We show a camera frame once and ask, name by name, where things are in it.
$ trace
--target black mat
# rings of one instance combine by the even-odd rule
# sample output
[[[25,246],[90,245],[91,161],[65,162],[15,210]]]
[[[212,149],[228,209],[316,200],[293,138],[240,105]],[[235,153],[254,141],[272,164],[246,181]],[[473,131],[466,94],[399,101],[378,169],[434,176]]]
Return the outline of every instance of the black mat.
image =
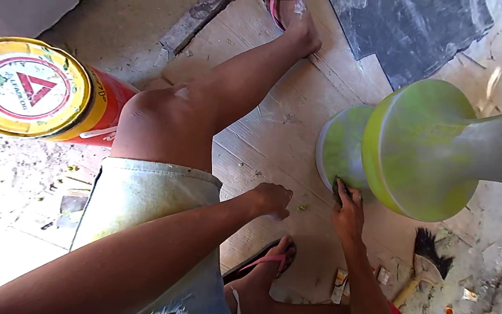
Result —
[[[493,18],[485,0],[330,0],[356,60],[373,53],[394,90],[428,78]]]

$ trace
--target thigh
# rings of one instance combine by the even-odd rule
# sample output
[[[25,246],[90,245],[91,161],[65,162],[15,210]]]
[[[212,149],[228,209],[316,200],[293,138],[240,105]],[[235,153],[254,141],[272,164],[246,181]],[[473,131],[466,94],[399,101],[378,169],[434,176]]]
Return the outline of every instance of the thigh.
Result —
[[[185,84],[149,90],[127,102],[119,118],[112,157],[176,164],[212,173],[214,111]]]

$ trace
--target logo on lid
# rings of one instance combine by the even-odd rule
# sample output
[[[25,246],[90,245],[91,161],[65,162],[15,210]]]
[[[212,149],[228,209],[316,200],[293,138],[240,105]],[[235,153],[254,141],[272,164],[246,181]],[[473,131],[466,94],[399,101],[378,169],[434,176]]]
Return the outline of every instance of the logo on lid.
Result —
[[[72,99],[69,76],[36,55],[0,55],[0,115],[19,122],[56,116]]]

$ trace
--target vase neck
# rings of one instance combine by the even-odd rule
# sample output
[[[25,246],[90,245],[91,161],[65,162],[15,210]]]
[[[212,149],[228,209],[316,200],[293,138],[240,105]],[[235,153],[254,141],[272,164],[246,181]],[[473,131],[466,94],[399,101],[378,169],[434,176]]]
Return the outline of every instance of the vase neck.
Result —
[[[502,115],[469,120],[455,139],[470,156],[466,175],[478,180],[502,182]]]

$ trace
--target hand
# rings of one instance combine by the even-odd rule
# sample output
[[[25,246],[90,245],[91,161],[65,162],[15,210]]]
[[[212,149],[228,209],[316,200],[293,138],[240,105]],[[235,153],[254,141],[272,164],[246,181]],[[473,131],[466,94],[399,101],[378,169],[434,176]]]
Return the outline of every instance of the hand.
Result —
[[[359,189],[349,188],[352,199],[348,197],[344,183],[339,178],[338,194],[342,199],[342,206],[335,204],[332,209],[331,221],[334,230],[340,237],[342,245],[354,245],[361,243],[361,232],[363,231],[363,199]]]
[[[269,215],[280,221],[289,216],[286,206],[292,199],[293,192],[281,185],[261,183],[243,195],[248,196],[249,201],[254,204],[253,211],[256,217]]]

